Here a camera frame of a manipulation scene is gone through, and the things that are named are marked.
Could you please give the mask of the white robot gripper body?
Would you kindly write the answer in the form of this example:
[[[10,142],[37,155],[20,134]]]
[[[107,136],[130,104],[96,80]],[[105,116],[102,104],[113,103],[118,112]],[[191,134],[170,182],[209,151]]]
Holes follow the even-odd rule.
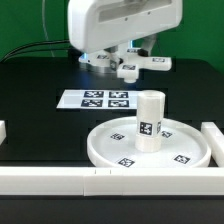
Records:
[[[94,53],[177,27],[182,10],[183,0],[70,0],[69,40]]]

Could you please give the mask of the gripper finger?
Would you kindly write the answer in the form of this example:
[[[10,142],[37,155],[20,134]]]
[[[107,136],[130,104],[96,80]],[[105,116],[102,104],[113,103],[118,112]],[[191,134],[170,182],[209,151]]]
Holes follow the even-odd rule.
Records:
[[[114,51],[111,53],[111,69],[114,72],[117,72],[119,65],[123,63],[127,49],[127,44],[120,44],[116,46]]]
[[[155,34],[149,35],[143,39],[141,49],[144,56],[148,57],[151,55],[152,49],[156,43],[156,39],[157,37]]]

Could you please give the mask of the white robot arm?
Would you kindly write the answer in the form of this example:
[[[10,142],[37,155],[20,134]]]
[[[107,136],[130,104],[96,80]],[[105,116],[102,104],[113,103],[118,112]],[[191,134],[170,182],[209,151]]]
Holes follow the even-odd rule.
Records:
[[[168,71],[169,57],[153,56],[156,35],[178,26],[183,0],[69,0],[71,45],[80,66],[135,82],[141,69]]]

